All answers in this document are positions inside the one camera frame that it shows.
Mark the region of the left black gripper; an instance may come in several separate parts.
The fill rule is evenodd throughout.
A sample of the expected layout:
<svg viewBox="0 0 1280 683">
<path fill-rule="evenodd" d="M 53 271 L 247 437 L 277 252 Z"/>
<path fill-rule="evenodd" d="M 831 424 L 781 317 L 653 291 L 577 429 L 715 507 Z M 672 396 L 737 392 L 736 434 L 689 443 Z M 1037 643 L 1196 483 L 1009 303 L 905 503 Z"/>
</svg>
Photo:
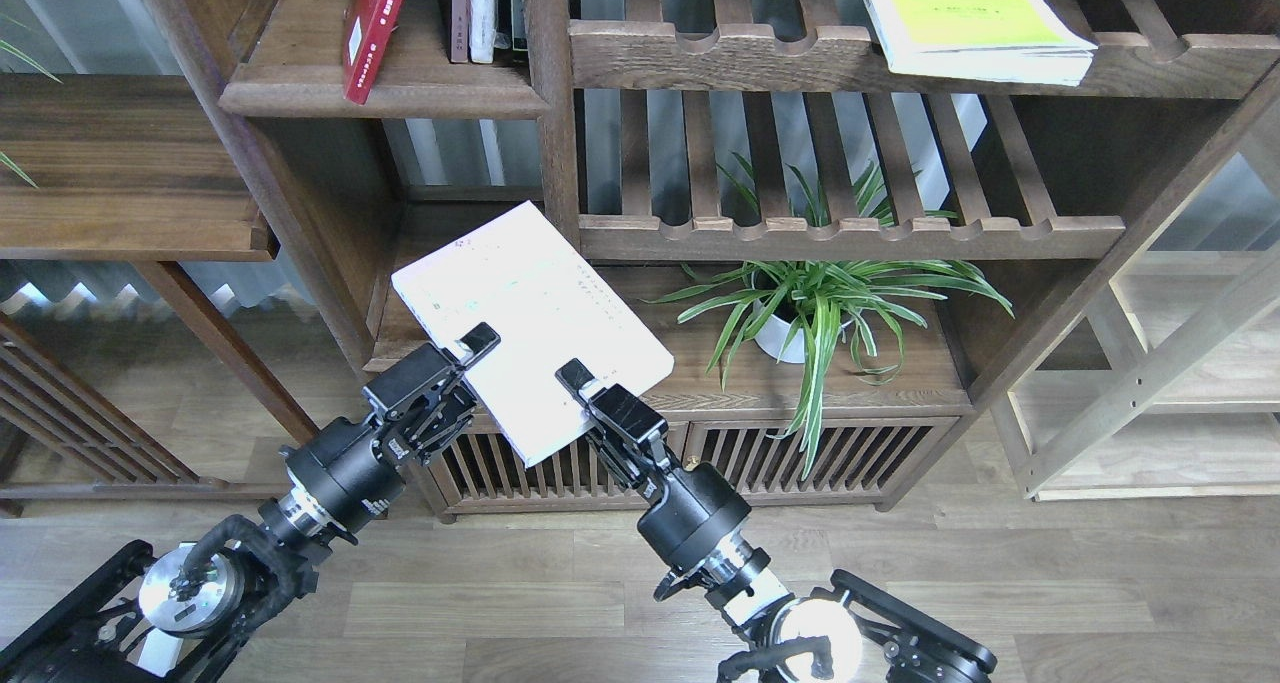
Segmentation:
<svg viewBox="0 0 1280 683">
<path fill-rule="evenodd" d="M 293 487 L 278 501 L 278 541 L 356 545 L 355 535 L 403 492 L 398 466 L 428 466 L 472 422 L 477 400 L 463 376 L 499 342 L 489 324 L 461 338 L 462 358 L 426 342 L 366 384 L 369 420 L 337 418 L 310 443 L 283 446 Z"/>
</svg>

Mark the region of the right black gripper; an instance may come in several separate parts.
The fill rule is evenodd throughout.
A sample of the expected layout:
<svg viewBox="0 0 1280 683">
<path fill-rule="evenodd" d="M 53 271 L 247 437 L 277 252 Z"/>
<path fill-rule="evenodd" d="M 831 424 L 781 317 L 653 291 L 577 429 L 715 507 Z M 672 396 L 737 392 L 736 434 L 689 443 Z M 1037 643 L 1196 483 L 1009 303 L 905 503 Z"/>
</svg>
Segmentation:
<svg viewBox="0 0 1280 683">
<path fill-rule="evenodd" d="M 664 475 L 660 495 L 640 515 L 637 531 L 671 570 L 682 576 L 698 568 L 746 521 L 751 506 L 714 466 L 669 472 L 667 420 L 635 393 L 600 382 L 580 359 L 570 359 L 556 379 L 588 414 L 588 441 L 612 481 L 654 499 L 652 475 Z"/>
</svg>

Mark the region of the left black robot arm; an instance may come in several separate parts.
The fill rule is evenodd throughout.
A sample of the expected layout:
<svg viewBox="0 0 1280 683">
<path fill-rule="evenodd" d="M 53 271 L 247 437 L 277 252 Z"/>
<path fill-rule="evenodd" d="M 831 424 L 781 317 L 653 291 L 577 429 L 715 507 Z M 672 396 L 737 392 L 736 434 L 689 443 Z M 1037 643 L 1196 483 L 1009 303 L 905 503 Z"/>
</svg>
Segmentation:
<svg viewBox="0 0 1280 683">
<path fill-rule="evenodd" d="M 355 542 L 404 490 L 401 466 L 449 446 L 474 417 L 463 376 L 500 342 L 488 324 L 460 352 L 431 344 L 364 388 L 362 422 L 337 418 L 285 454 L 291 491 L 260 521 L 227 519 L 155 556 L 122 547 L 3 651 L 5 682 L 212 682 L 250 637 L 316 588 L 333 540 Z"/>
</svg>

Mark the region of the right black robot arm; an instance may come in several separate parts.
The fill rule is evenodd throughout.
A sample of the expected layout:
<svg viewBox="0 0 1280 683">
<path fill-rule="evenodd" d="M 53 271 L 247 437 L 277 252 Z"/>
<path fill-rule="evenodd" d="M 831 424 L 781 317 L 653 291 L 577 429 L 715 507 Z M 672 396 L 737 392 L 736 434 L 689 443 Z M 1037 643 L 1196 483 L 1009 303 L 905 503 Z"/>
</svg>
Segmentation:
<svg viewBox="0 0 1280 683">
<path fill-rule="evenodd" d="M 750 506 L 708 463 L 681 466 L 662 414 L 579 359 L 556 373 L 588 414 L 586 437 L 613 478 L 648 509 L 637 532 L 668 572 L 658 601 L 703 590 L 746 645 L 719 664 L 722 682 L 756 671 L 763 682 L 850 682 L 865 652 L 882 652 L 888 682 L 987 682 L 996 655 L 983 645 L 851 574 L 794 595 L 764 547 L 742 537 Z"/>
</svg>

